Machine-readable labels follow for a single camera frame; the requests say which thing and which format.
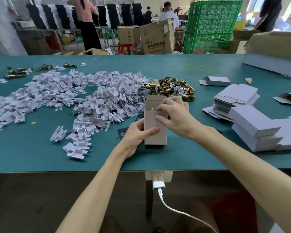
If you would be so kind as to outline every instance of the pink shirt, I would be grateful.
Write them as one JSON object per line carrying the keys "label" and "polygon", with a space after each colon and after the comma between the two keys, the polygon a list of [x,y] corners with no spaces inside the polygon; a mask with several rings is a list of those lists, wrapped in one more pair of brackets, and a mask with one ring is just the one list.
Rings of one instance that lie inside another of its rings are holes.
{"label": "pink shirt", "polygon": [[84,1],[85,9],[83,9],[80,0],[70,0],[68,1],[68,3],[70,2],[69,4],[72,4],[73,6],[75,6],[79,21],[93,22],[92,13],[94,13],[95,15],[98,15],[98,11],[90,0],[83,0],[83,1]]}

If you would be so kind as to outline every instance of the white tag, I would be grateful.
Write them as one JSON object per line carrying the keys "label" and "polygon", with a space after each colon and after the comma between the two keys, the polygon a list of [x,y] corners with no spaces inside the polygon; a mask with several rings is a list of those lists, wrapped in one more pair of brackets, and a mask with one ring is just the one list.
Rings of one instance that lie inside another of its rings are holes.
{"label": "white tag", "polygon": [[164,25],[164,33],[167,33],[168,32],[168,26],[167,24]]}

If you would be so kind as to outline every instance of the dark shirt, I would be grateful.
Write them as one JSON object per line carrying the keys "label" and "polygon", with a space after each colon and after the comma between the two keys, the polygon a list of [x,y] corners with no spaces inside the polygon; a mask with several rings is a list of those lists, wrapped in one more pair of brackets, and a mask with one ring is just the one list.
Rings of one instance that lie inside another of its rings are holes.
{"label": "dark shirt", "polygon": [[281,0],[265,0],[260,12],[260,17],[267,15],[257,30],[263,32],[273,31],[275,22],[281,10]]}
{"label": "dark shirt", "polygon": [[152,12],[147,11],[145,14],[145,24],[152,23]]}

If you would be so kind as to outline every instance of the worker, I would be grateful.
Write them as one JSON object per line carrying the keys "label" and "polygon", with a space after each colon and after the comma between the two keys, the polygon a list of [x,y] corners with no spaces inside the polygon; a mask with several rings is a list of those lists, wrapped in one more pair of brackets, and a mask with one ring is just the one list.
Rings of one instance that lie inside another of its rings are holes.
{"label": "worker", "polygon": [[145,14],[144,24],[152,23],[152,12],[150,11],[150,7],[147,7],[147,12]]}
{"label": "worker", "polygon": [[281,8],[281,0],[265,0],[260,12],[261,19],[254,29],[261,33],[273,31]]}
{"label": "worker", "polygon": [[[189,113],[188,103],[179,96],[166,98],[156,110],[168,113],[171,118],[168,120],[155,116],[158,122],[175,134],[195,141],[217,157],[282,230],[291,233],[291,177],[239,147],[213,127],[198,122]],[[160,127],[145,131],[143,128],[144,119],[129,126],[123,139],[76,200],[56,233],[99,232],[123,162],[135,153],[143,139],[160,132]]]}
{"label": "worker", "polygon": [[91,48],[101,49],[99,36],[93,22],[92,13],[98,15],[96,7],[90,0],[69,0],[67,4],[75,6],[82,33],[85,50]]}
{"label": "worker", "polygon": [[164,3],[164,13],[161,14],[159,17],[159,21],[165,19],[172,19],[173,30],[177,31],[179,29],[179,18],[178,16],[172,11],[170,1]]}

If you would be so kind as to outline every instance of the red stool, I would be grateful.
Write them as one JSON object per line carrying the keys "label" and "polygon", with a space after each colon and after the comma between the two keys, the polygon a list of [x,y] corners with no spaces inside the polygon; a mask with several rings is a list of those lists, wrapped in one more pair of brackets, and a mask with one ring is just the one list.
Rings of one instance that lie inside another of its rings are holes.
{"label": "red stool", "polygon": [[125,47],[127,49],[127,52],[131,52],[133,50],[132,44],[121,45],[119,43],[119,55],[126,55]]}

